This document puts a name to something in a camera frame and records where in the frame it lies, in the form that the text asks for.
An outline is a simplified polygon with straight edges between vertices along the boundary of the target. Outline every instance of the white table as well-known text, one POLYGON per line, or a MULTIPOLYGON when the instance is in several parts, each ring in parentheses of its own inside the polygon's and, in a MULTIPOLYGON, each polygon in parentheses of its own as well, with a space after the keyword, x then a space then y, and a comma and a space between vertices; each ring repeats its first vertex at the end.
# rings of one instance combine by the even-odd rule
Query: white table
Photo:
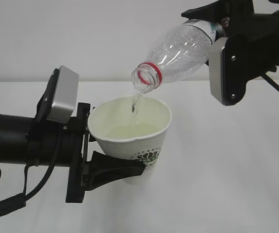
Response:
MULTIPOLYGON (((45 87, 0 83, 0 113, 33 117, 45 87)), ((132 92, 131 83, 85 82, 78 101, 132 92)), ((224 107, 208 82, 178 82, 150 96, 173 112, 150 182, 117 181, 66 204, 68 169, 56 168, 26 208, 0 218, 0 233, 279 233, 279 93, 252 81, 240 103, 224 107)), ((0 166, 1 200, 21 192, 23 166, 0 166)), ((31 168, 29 189, 45 170, 31 168)))

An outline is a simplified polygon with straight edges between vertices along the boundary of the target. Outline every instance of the bottle mouth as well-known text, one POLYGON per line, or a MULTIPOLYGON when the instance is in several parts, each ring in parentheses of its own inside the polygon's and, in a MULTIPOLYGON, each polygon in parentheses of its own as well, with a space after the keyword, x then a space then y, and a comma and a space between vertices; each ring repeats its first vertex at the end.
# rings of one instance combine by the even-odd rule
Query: bottle mouth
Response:
POLYGON ((150 92, 158 88, 162 83, 160 68, 153 62, 140 64, 132 73, 132 82, 141 93, 150 92))

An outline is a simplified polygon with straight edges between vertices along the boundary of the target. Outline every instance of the white wall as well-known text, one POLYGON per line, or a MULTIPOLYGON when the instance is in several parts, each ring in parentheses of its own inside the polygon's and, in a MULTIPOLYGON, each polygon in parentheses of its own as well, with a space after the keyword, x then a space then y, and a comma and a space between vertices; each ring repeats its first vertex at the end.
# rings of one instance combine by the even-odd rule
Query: white wall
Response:
MULTIPOLYGON (((129 80, 150 45, 213 0, 2 0, 0 81, 44 81, 65 65, 82 80, 129 80)), ((278 5, 254 0, 255 10, 278 5)), ((194 77, 207 79, 204 67, 194 77)))

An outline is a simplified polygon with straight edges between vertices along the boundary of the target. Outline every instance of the clear plastic bottle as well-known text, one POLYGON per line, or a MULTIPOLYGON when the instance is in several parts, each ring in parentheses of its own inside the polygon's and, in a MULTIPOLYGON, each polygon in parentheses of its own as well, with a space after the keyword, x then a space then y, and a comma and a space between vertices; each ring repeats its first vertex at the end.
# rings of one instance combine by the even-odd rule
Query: clear plastic bottle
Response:
POLYGON ((207 62, 208 48, 221 32, 221 25, 202 20, 189 20, 169 31, 132 73, 137 91, 147 93, 162 83, 190 77, 207 62))

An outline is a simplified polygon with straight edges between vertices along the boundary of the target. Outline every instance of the white paper cup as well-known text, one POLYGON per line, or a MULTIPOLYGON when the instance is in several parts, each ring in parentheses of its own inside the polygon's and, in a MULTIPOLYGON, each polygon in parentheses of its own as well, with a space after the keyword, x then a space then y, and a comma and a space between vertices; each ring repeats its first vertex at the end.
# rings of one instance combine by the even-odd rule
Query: white paper cup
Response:
POLYGON ((140 102, 136 124, 149 124, 157 127, 158 131, 127 139, 108 138, 108 133, 113 129, 129 125, 132 115, 131 106, 132 96, 108 101, 93 110, 87 125, 90 134, 97 140, 106 155, 138 160, 146 165, 141 176, 124 179, 127 183, 142 183, 152 174, 172 119, 172 113, 165 103, 144 97, 140 102))

